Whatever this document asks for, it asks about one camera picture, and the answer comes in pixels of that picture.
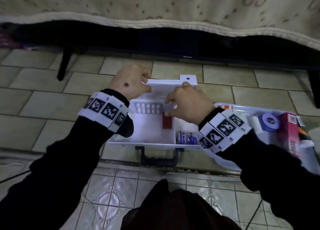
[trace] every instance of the floor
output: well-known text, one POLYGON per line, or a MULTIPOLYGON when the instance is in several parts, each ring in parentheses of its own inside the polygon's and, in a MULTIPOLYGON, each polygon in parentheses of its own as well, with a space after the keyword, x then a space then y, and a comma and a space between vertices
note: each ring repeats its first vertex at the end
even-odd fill
MULTIPOLYGON (((302 116, 309 129, 320 127, 320 109, 313 105, 304 71, 263 70, 212 62, 198 64, 199 61, 190 63, 184 59, 130 54, 84 54, 72 56, 66 77, 59 82, 56 75, 61 58, 61 53, 48 51, 0 49, 0 149, 45 152, 46 146, 68 134, 89 95, 106 88, 123 64, 137 62, 148 67, 155 79, 178 79, 179 74, 195 74, 199 86, 213 102, 292 111, 302 116)), ((171 153, 146 149, 150 157, 171 153)), ((139 151, 130 147, 106 145, 101 155, 102 159, 140 161, 139 151)), ((177 166, 228 171, 201 151, 182 153, 177 166)), ((25 164, 0 167, 0 179, 17 174, 24 167, 25 164)), ((102 167, 94 172, 83 192, 85 198, 64 229, 95 229, 96 225, 97 229, 119 229, 122 216, 130 208, 139 206, 148 190, 163 177, 168 178, 172 189, 181 187, 199 193, 215 209, 239 222, 242 228, 260 200, 260 195, 249 192, 238 178, 163 175, 158 171, 119 167, 110 164, 109 169, 102 167)), ((14 182, 0 185, 1 198, 14 182)), ((266 202, 253 223, 251 229, 254 230, 290 228, 288 223, 272 215, 266 202)))

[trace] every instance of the beige tablecloth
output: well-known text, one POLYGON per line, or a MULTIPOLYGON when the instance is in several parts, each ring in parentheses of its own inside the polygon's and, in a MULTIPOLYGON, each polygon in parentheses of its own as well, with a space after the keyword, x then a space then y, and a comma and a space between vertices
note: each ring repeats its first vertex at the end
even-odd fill
POLYGON ((0 0, 0 22, 50 20, 271 35, 320 50, 320 0, 0 0))

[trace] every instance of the black sleeve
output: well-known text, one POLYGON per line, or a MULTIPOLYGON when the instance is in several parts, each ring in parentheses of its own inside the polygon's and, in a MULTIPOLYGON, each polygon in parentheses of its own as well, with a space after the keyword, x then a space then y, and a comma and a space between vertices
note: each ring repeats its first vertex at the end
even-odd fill
MULTIPOLYGON (((201 129, 217 113, 216 108, 199 125, 201 129)), ((258 139, 253 129, 236 144, 217 153, 241 168, 241 180, 251 191, 260 191, 275 216, 294 229, 312 229, 320 216, 320 175, 301 166, 301 161, 274 145, 258 139)))
MULTIPOLYGON (((120 93, 102 92, 129 106, 120 93)), ((46 154, 31 164, 31 173, 9 189, 0 202, 0 228, 59 229, 77 207, 98 164, 99 150, 113 134, 97 122, 78 117, 69 135, 48 146, 46 154)))

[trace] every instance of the black cord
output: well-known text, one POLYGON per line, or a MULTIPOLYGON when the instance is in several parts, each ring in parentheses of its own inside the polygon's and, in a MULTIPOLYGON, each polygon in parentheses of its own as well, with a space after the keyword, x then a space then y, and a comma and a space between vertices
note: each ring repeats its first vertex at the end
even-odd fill
POLYGON ((258 204, 258 207, 257 207, 256 211, 254 212, 253 216, 251 217, 251 219, 250 219, 250 221, 249 221, 249 223, 248 223, 248 225, 247 225, 247 227, 246 227, 246 230, 248 229, 248 227, 249 227, 250 223, 252 222, 254 216, 257 214, 261 203, 262 203, 262 199, 261 199, 260 203, 258 204))
POLYGON ((23 174, 26 174, 26 173, 29 173, 29 172, 31 172, 31 170, 27 170, 27 171, 25 171, 25 172, 23 172, 23 173, 20 173, 20 174, 17 174, 17 175, 15 175, 15 176, 6 178, 6 179, 0 181, 0 183, 4 183, 4 182, 6 182, 6 181, 8 181, 8 180, 10 180, 10 179, 16 178, 16 177, 18 177, 18 176, 20 176, 20 175, 23 175, 23 174))

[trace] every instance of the dark clothing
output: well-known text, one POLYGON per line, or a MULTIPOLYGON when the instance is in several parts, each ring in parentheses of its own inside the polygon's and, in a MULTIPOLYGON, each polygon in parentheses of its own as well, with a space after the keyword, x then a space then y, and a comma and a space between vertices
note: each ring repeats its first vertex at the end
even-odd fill
MULTIPOLYGON (((121 94, 112 90, 103 92, 112 93, 128 106, 129 102, 121 94)), ((220 110, 215 109, 199 128, 220 110)), ((48 146, 46 154, 31 164, 31 173, 9 189, 0 202, 0 228, 59 229, 76 209, 82 189, 98 164, 99 149, 112 135, 113 132, 99 123, 79 117, 70 134, 48 146)), ((297 158, 261 142, 253 130, 219 154, 242 169, 242 182, 252 191, 259 190, 262 198, 271 203, 276 216, 287 220, 294 229, 316 228, 320 216, 320 176, 308 172, 297 158)), ((179 190, 161 199, 156 205, 142 204, 131 218, 127 215, 122 228, 237 227, 196 194, 179 190)))

